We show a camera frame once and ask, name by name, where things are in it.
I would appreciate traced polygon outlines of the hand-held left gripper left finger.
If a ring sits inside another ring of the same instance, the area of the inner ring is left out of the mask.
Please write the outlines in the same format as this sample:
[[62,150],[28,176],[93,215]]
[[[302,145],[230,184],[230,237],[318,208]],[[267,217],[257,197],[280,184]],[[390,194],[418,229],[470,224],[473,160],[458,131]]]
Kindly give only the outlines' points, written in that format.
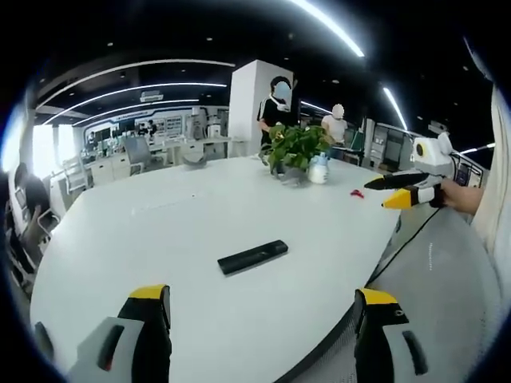
[[170,286],[136,289],[78,346],[67,381],[168,382],[170,328]]

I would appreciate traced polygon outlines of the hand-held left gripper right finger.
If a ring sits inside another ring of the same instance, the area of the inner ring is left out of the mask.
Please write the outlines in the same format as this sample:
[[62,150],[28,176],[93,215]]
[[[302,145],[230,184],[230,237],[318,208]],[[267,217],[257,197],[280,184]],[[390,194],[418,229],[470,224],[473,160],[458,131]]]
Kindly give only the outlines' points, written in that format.
[[357,289],[354,309],[357,381],[419,382],[426,377],[425,350],[394,296]]

